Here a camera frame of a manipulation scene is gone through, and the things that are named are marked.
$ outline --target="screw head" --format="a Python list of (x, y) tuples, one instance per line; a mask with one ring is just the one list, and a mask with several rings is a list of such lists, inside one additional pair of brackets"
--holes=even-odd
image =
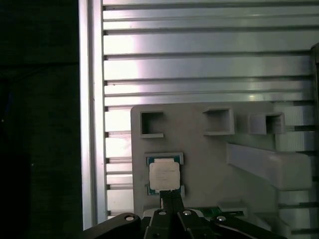
[(183, 214), (186, 215), (186, 216), (189, 216), (189, 215), (191, 215), (191, 211), (188, 211), (188, 210), (184, 211)]
[(125, 220), (126, 220), (126, 221), (133, 221), (133, 220), (134, 220), (134, 217), (128, 216), (128, 217), (125, 218)]
[(226, 218), (224, 216), (218, 216), (217, 220), (219, 220), (220, 222), (223, 222), (226, 220)]
[(153, 234), (153, 238), (160, 238), (160, 234), (159, 233), (154, 233)]

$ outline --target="metal frame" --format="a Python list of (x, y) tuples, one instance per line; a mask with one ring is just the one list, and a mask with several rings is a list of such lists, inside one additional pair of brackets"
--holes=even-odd
[[(133, 211), (133, 105), (272, 101), (276, 111), (285, 113), (289, 129), (276, 138), (276, 147), (313, 151), (308, 50), (319, 36), (316, 2), (79, 0), (83, 227)], [(199, 33), (197, 28), (229, 31)], [(243, 31), (237, 34), (236, 28)], [(203, 70), (192, 71), (196, 65)], [(222, 70), (225, 66), (236, 68)], [(291, 192), (281, 204), (314, 202), (308, 192), (300, 193), (305, 195), (301, 201), (299, 192)], [(301, 230), (318, 207), (280, 210)]]
[(315, 127), (316, 127), (316, 134), (315, 134), (315, 145), (317, 147), (316, 155), (319, 156), (319, 43), (312, 47), (312, 63), (313, 63), (313, 71), (314, 71), (314, 79), (313, 79), (313, 88), (314, 88), (314, 101), (315, 101)]
[(107, 218), (102, 1), (79, 1), (83, 228)]

